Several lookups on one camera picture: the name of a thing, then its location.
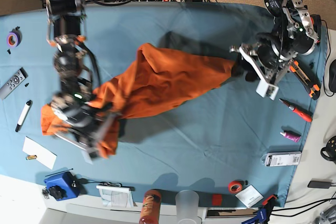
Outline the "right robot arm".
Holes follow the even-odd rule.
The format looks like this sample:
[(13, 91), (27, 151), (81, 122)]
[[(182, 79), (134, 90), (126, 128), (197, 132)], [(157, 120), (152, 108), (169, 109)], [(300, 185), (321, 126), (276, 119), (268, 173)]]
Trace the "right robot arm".
[(97, 97), (93, 82), (101, 84), (101, 78), (96, 57), (84, 44), (85, 0), (46, 0), (46, 11), (46, 40), (57, 49), (53, 64), (60, 79), (60, 91), (50, 108), (61, 122), (50, 129), (81, 149), (86, 162), (92, 163), (117, 114), (111, 112), (111, 102), (98, 108), (90, 104)]

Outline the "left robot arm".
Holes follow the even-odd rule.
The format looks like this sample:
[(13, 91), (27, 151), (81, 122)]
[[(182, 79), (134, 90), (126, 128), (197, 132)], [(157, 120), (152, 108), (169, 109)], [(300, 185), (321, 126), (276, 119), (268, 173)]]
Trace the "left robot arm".
[(231, 46), (238, 53), (238, 70), (246, 72), (248, 82), (258, 81), (256, 92), (261, 97), (275, 99), (283, 76), (292, 72), (309, 97), (317, 100), (320, 83), (309, 70), (300, 66), (297, 56), (308, 56), (320, 43), (321, 18), (310, 15), (302, 0), (264, 0), (274, 18), (269, 33), (257, 33), (254, 44)]

